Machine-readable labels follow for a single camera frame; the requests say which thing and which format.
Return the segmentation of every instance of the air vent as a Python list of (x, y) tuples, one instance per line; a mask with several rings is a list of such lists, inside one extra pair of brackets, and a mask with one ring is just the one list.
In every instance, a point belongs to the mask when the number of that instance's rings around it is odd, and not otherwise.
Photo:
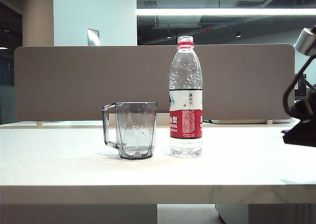
[(254, 6), (260, 6), (263, 5), (265, 2), (244, 2), (244, 1), (239, 1), (236, 4), (236, 7), (238, 8), (250, 8)]
[(313, 206), (309, 203), (295, 204), (294, 223), (313, 224)]

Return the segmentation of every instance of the white desk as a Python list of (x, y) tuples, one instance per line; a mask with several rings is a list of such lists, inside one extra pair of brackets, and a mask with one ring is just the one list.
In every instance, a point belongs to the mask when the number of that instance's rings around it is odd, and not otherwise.
[(2, 204), (316, 203), (316, 148), (286, 145), (286, 125), (208, 125), (203, 154), (120, 159), (102, 128), (1, 128)]

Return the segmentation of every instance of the gray partition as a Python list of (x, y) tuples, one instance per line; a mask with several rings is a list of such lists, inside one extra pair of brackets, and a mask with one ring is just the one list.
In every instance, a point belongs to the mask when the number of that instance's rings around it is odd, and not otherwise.
[[(287, 119), (294, 77), (287, 44), (197, 45), (204, 119)], [(100, 120), (115, 101), (157, 101), (168, 112), (175, 46), (19, 47), (14, 53), (21, 120)], [(294, 93), (289, 101), (294, 102)]]

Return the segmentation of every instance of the ceiling light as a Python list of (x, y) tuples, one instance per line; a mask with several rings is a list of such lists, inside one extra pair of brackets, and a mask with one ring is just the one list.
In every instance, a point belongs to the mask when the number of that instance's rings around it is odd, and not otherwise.
[(251, 16), (251, 15), (316, 15), (315, 8), (138, 8), (142, 16)]

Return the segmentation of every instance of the water bottle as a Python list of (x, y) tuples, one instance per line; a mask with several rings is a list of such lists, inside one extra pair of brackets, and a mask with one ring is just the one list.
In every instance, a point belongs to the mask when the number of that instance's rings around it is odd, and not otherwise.
[(197, 157), (202, 151), (202, 72), (193, 37), (178, 37), (177, 49), (169, 75), (170, 150), (176, 157)]

